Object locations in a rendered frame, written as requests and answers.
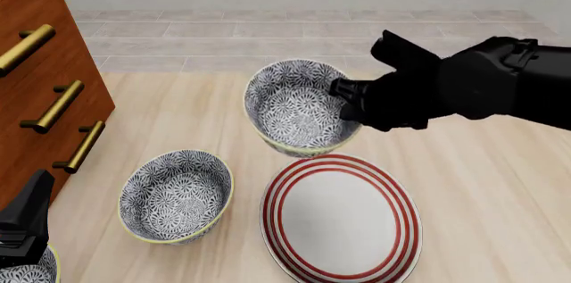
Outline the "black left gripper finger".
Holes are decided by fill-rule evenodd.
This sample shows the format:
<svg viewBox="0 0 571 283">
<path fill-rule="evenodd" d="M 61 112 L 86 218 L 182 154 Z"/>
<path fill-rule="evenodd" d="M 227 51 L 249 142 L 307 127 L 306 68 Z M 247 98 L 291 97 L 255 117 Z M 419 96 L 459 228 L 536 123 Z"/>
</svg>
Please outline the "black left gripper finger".
<svg viewBox="0 0 571 283">
<path fill-rule="evenodd" d="M 37 170 L 21 192 L 0 211 L 0 229 L 47 229 L 54 177 Z"/>
</svg>

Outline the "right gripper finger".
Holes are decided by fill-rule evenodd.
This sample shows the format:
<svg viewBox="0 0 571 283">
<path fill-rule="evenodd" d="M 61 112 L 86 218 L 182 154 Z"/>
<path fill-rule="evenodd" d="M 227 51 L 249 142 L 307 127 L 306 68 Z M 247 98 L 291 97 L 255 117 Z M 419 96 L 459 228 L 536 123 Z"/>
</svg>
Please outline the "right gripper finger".
<svg viewBox="0 0 571 283">
<path fill-rule="evenodd" d="M 390 30 L 383 30 L 382 36 L 371 47 L 370 54 L 397 71 L 432 70 L 438 68 L 442 62 L 436 54 Z"/>
<path fill-rule="evenodd" d="M 368 124 L 368 116 L 364 109 L 365 95 L 369 81 L 352 79 L 334 79 L 329 87 L 329 94 L 345 101 L 339 113 L 340 119 Z"/>
</svg>

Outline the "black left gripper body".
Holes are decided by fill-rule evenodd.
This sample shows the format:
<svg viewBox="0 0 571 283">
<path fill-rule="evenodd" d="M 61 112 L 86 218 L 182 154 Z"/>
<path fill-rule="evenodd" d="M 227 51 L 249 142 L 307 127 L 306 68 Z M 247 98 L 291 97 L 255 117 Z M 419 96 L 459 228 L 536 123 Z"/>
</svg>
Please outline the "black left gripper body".
<svg viewBox="0 0 571 283">
<path fill-rule="evenodd" d="M 37 265 L 47 248 L 48 239 L 46 225 L 21 229 L 0 224 L 0 269 Z"/>
</svg>

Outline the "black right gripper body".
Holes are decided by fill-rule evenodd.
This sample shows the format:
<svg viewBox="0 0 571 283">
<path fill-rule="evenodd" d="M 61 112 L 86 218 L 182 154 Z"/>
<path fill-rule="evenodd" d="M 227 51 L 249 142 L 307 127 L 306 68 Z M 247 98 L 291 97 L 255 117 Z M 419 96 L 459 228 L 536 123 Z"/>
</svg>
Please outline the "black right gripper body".
<svg viewBox="0 0 571 283">
<path fill-rule="evenodd" d="M 363 124 L 382 132 L 391 129 L 426 129 L 443 116 L 443 101 L 436 80 L 441 59 L 412 62 L 385 61 L 393 68 L 368 85 Z"/>
</svg>

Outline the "patterned black and white bowl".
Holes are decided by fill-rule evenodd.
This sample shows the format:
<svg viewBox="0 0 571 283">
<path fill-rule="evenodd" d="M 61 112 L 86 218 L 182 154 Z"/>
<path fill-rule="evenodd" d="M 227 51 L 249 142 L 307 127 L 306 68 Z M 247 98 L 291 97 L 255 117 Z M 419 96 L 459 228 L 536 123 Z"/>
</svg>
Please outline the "patterned black and white bowl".
<svg viewBox="0 0 571 283">
<path fill-rule="evenodd" d="M 161 154 L 133 172 L 122 187 L 120 223 L 143 242 L 185 245 L 217 225 L 234 188 L 231 170 L 215 154 L 190 149 Z"/>
<path fill-rule="evenodd" d="M 248 81 L 244 112 L 261 139 L 281 154 L 297 158 L 328 154 L 361 127 L 340 119 L 345 101 L 328 94 L 332 81 L 347 78 L 324 62 L 273 62 Z"/>
<path fill-rule="evenodd" d="M 0 269 L 0 283 L 61 283 L 59 255 L 47 245 L 37 264 Z"/>
</svg>

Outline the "white plate with red rings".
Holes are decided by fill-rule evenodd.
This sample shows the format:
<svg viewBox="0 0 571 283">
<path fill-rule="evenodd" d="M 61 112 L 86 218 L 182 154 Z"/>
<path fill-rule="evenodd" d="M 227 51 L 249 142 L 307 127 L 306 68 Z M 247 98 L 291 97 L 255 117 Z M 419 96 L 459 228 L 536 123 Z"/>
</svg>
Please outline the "white plate with red rings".
<svg viewBox="0 0 571 283">
<path fill-rule="evenodd" d="M 418 208 L 401 183 L 345 154 L 287 164 L 264 191 L 260 224 L 297 283 L 404 283 L 423 245 Z"/>
</svg>

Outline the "wooden cabinet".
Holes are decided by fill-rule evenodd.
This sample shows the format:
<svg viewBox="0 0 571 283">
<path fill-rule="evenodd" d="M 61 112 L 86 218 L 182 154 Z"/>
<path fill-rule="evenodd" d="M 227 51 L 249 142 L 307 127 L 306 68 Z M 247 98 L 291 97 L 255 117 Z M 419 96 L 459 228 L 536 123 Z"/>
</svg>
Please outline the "wooden cabinet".
<svg viewBox="0 0 571 283">
<path fill-rule="evenodd" d="M 70 175 L 53 169 L 67 162 L 85 133 L 79 127 L 104 123 L 115 108 L 64 0 L 0 0 L 0 54 L 18 44 L 19 33 L 51 25 L 56 34 L 7 76 L 0 78 L 0 210 L 37 170 L 54 176 L 60 191 Z M 85 87 L 44 135 L 20 121 L 38 119 L 59 97 L 55 86 L 80 80 Z"/>
</svg>

